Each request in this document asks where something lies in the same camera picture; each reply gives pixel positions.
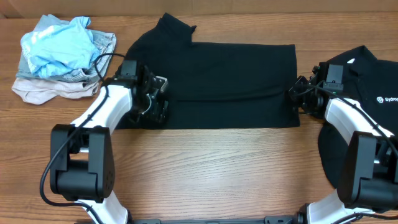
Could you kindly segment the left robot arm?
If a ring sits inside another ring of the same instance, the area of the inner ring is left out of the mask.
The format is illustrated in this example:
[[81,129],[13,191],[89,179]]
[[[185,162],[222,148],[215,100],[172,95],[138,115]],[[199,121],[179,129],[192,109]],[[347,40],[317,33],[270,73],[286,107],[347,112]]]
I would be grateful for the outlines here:
[[102,80],[91,106],[70,124],[57,124],[50,137],[50,161],[41,182],[82,207],[93,223],[132,223],[130,211],[114,193],[116,171],[111,135],[124,118],[132,123],[165,121],[169,102],[165,77],[137,60],[124,60],[119,74]]

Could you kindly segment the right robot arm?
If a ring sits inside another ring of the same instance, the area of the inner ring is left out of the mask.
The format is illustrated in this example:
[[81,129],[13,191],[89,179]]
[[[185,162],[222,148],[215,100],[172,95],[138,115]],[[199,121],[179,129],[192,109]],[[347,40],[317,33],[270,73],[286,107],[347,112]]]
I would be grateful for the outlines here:
[[397,139],[343,91],[343,73],[344,66],[322,62],[311,79],[300,76],[289,90],[296,108],[334,126],[348,145],[338,187],[304,205],[292,223],[397,219],[385,215],[397,210]]

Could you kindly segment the black t-shirt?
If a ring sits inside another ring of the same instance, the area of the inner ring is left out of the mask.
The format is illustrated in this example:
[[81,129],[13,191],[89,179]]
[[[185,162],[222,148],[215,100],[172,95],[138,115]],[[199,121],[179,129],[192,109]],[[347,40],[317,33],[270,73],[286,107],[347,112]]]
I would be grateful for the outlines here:
[[164,14],[126,52],[168,80],[163,129],[299,126],[287,94],[297,78],[294,45],[194,42],[194,31]]

